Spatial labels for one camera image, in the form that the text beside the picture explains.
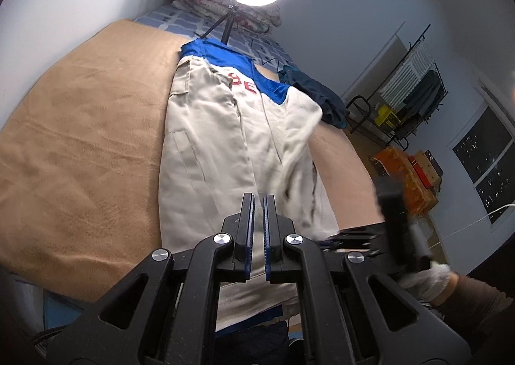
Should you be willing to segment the white gloved right hand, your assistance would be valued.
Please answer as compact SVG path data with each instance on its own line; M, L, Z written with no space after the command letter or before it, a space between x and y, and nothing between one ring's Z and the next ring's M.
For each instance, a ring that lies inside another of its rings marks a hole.
M433 261L427 270L405 274L399 280L399 285L418 301L440 306L453 294L458 282L459 275L448 265Z

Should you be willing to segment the brown sleeved right forearm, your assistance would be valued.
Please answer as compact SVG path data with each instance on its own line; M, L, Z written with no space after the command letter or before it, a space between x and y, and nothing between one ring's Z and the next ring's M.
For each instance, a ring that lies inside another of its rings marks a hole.
M473 364L514 363L514 298L455 273L431 301L469 345Z

